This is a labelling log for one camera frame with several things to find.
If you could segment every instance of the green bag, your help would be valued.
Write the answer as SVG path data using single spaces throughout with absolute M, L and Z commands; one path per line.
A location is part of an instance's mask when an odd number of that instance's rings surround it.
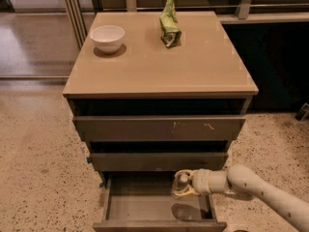
M 178 27 L 174 0 L 167 0 L 163 13 L 160 16 L 162 40 L 167 48 L 177 45 L 182 31 Z

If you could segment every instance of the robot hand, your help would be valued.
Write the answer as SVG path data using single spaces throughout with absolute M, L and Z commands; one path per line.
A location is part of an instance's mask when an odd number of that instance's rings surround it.
M 175 174 L 176 197 L 221 193 L 234 198 L 255 196 L 301 232 L 309 231 L 309 204 L 265 182 L 251 169 L 233 165 L 227 171 L 181 170 Z

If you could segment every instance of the speckled floor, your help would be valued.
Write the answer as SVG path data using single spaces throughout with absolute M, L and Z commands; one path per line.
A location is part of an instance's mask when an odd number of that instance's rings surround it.
M 49 19 L 68 26 L 64 18 Z M 10 22 L 0 15 L 0 30 L 5 22 L 9 27 Z M 73 52 L 69 62 L 74 61 Z M 68 56 L 62 56 L 59 61 L 66 62 Z M 13 73 L 8 69 L 10 58 L 0 54 L 0 67 L 4 63 L 0 72 Z M 90 232 L 93 222 L 101 221 L 100 177 L 86 162 L 88 150 L 71 122 L 63 88 L 63 83 L 0 82 L 0 232 Z M 229 150 L 227 167 L 243 163 L 266 181 L 309 202 L 309 121 L 299 122 L 292 113 L 246 118 Z M 258 199 L 236 201 L 221 195 L 212 199 L 218 220 L 228 223 L 225 232 L 295 231 Z

